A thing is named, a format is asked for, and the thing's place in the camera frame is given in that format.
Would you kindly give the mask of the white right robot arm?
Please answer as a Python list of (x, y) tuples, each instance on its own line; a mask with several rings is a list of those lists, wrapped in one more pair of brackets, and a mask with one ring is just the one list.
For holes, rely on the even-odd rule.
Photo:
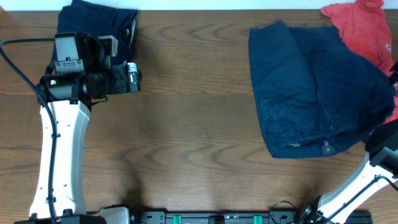
[(297, 223), (345, 223), (370, 196), (397, 181), (397, 120), (378, 127), (365, 143), (366, 154), (356, 170), (336, 189), (300, 213)]

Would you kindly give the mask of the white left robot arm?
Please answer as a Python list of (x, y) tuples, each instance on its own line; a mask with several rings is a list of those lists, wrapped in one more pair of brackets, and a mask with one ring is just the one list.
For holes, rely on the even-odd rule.
[(131, 223), (125, 205), (89, 214), (83, 191), (83, 148), (92, 100), (136, 93), (142, 75), (137, 65), (99, 65), (81, 60), (56, 62), (37, 85), (45, 99), (39, 182), (27, 223)]

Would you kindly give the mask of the blue denim shorts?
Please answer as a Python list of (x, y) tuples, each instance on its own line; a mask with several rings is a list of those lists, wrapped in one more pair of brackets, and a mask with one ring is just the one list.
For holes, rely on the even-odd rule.
[(262, 137), (277, 159), (344, 152), (395, 108), (388, 77), (335, 27), (253, 28), (249, 65)]

